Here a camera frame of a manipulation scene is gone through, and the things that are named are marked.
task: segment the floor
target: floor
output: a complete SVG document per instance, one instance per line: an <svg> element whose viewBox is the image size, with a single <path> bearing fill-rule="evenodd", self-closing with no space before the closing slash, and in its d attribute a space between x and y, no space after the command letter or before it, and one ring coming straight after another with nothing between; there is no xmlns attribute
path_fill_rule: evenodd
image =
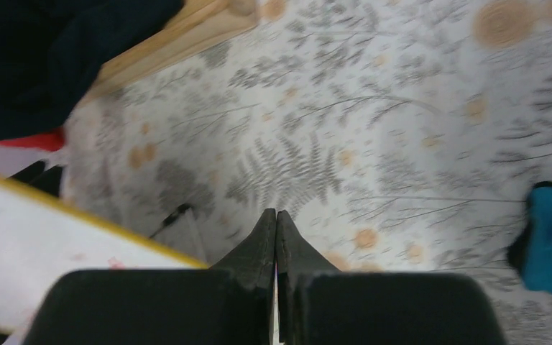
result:
<svg viewBox="0 0 552 345"><path fill-rule="evenodd" d="M528 189L552 180L552 0L267 0L261 13L78 109L65 201L141 234L191 203L210 262L264 208L287 209L341 269L471 275L511 344L552 344L552 296L503 260ZM157 240L194 254L184 228Z"/></svg>

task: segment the dark blue fabric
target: dark blue fabric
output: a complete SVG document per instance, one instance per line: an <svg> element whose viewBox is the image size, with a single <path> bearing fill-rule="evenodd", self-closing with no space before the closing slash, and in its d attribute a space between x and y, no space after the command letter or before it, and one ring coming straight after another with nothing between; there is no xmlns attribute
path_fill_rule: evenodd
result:
<svg viewBox="0 0 552 345"><path fill-rule="evenodd" d="M0 0L0 140L64 123L100 67L183 0Z"/></svg>

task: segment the white board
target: white board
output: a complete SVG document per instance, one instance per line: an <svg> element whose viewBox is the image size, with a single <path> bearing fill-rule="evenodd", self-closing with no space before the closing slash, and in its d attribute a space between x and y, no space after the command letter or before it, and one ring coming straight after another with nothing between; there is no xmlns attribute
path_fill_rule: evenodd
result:
<svg viewBox="0 0 552 345"><path fill-rule="evenodd" d="M23 324L67 272L133 267L202 264L49 195L0 179L0 329Z"/></svg>

